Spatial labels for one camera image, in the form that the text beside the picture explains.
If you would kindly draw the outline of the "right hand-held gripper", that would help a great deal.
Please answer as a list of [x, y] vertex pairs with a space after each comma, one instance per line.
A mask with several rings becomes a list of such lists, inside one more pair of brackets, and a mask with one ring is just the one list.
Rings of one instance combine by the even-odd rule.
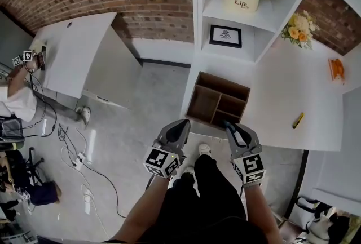
[[262, 145], [256, 132], [240, 123], [223, 121], [231, 150], [231, 163], [243, 188], [260, 185], [266, 169], [262, 163]]

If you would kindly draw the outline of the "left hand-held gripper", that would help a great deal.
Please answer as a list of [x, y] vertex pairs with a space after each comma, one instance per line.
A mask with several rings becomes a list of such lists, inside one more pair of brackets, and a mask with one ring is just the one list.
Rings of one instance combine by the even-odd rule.
[[163, 127], [148, 147], [143, 165], [153, 176], [170, 178], [186, 159], [183, 147], [187, 143], [191, 124], [188, 119], [179, 119]]

